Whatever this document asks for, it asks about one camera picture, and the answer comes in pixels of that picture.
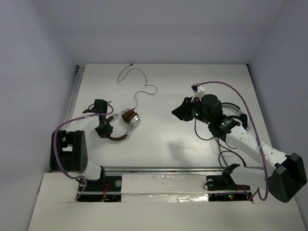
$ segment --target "tabletop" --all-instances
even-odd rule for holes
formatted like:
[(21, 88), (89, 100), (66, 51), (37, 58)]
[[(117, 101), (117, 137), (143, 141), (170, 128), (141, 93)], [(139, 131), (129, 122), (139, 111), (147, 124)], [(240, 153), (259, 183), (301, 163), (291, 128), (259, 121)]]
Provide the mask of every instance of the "tabletop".
[[(154, 93), (155, 88), (145, 87), (145, 77), (139, 70), (132, 70), (117, 82), (117, 77), (127, 64), (87, 64), (82, 77), (73, 117), (81, 115), (95, 99), (111, 101), (115, 112), (136, 105), (134, 94), (143, 90)], [(263, 142), (270, 144), (262, 113), (246, 65), (208, 64), (134, 64), (147, 76), (147, 83), (158, 88), (156, 95), (138, 93), (136, 112), (140, 125), (131, 136), (115, 142), (101, 139), (92, 132), (87, 139), (89, 160), (104, 167), (157, 167), (157, 168), (217, 168), (218, 148), (214, 140), (202, 141), (194, 133), (194, 122), (178, 120), (171, 111), (181, 105), (185, 97), (191, 97), (191, 85), (205, 81), (223, 81), (235, 87), (245, 98), (258, 133)], [(206, 93), (217, 95), (222, 102), (234, 103), (245, 112), (238, 95), (226, 86), (209, 84)], [(121, 136), (128, 130), (122, 119), (112, 121), (113, 136)], [(210, 138), (207, 125), (197, 122), (198, 134)], [(260, 167), (242, 152), (238, 152), (249, 167)], [(233, 154), (225, 154), (227, 163), (241, 160)]]

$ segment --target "headphones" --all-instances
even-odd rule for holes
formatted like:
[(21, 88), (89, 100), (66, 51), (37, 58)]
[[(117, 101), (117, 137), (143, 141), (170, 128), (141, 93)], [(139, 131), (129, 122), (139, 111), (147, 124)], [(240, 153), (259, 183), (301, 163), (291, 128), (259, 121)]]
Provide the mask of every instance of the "headphones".
[(241, 108), (233, 103), (222, 103), (222, 107), (228, 107), (236, 111), (237, 115), (230, 115), (229, 118), (238, 119), (242, 123), (242, 126), (247, 131), (251, 129), (250, 122), (248, 123), (248, 116), (241, 111)]
[(111, 137), (110, 135), (107, 137), (108, 139), (112, 141), (122, 141), (125, 140), (131, 132), (139, 125), (141, 122), (140, 116), (138, 115), (137, 112), (134, 112), (132, 109), (126, 109), (120, 113), (112, 114), (108, 119), (108, 123), (113, 121), (115, 118), (122, 117), (125, 123), (127, 123), (130, 126), (130, 130), (123, 136), (120, 137)]

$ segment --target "brown headphones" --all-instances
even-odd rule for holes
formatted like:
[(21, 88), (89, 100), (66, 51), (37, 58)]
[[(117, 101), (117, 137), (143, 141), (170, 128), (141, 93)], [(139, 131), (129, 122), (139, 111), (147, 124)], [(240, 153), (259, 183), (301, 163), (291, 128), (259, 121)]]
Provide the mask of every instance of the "brown headphones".
[(131, 132), (139, 125), (141, 121), (138, 113), (134, 112), (134, 110), (132, 109), (126, 109), (123, 112), (113, 114), (107, 119), (107, 121), (110, 123), (113, 119), (119, 118), (119, 117), (122, 117), (124, 122), (128, 123), (128, 125), (130, 126), (130, 130), (125, 135), (120, 136), (120, 137), (108, 136), (108, 139), (112, 141), (122, 141), (126, 139), (131, 134)]

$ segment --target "robotic arm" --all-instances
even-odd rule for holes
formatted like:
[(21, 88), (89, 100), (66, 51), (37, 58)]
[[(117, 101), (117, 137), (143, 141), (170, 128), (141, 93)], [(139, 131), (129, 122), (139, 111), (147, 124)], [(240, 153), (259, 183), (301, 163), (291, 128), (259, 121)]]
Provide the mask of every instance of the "robotic arm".
[[(269, 192), (281, 202), (290, 201), (307, 183), (302, 158), (296, 153), (287, 155), (263, 142), (259, 146), (256, 137), (241, 126), (240, 118), (223, 114), (222, 104), (217, 96), (205, 94), (198, 84), (193, 85), (192, 89), (195, 95), (186, 97), (182, 105), (173, 110), (172, 114), (180, 120), (197, 119), (208, 124), (213, 136), (237, 147), (261, 165), (263, 160), (259, 149), (262, 147), (269, 176)], [(263, 170), (244, 168), (236, 164), (230, 167), (226, 171), (230, 174), (233, 184), (265, 189)]]

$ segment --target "wall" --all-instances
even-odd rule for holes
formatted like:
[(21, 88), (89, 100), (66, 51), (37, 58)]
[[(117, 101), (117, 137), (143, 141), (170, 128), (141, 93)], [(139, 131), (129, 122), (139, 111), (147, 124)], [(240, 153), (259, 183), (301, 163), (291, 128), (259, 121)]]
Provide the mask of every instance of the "wall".
[(39, 1), (0, 3), (0, 230), (27, 230), (76, 66)]
[(247, 64), (284, 0), (45, 2), (78, 64)]
[[(288, 0), (249, 64), (274, 147), (308, 169), (308, 1)], [(308, 187), (296, 196), (308, 227)]]

